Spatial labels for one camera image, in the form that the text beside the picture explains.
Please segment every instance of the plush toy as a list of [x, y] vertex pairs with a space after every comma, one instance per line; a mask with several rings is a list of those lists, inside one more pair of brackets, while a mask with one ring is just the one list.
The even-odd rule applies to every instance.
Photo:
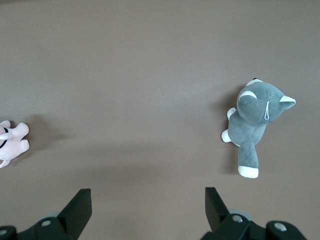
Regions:
[[227, 112], [228, 129], [221, 135], [225, 143], [233, 142], [240, 147], [240, 175], [252, 179], [258, 177], [259, 162], [255, 145], [261, 140], [267, 124], [295, 104], [296, 100], [257, 78], [240, 91], [236, 102], [237, 109], [233, 107]]
[[22, 138], [29, 133], [25, 123], [19, 123], [15, 128], [10, 128], [9, 121], [0, 123], [0, 168], [7, 166], [10, 161], [29, 149], [28, 140]]

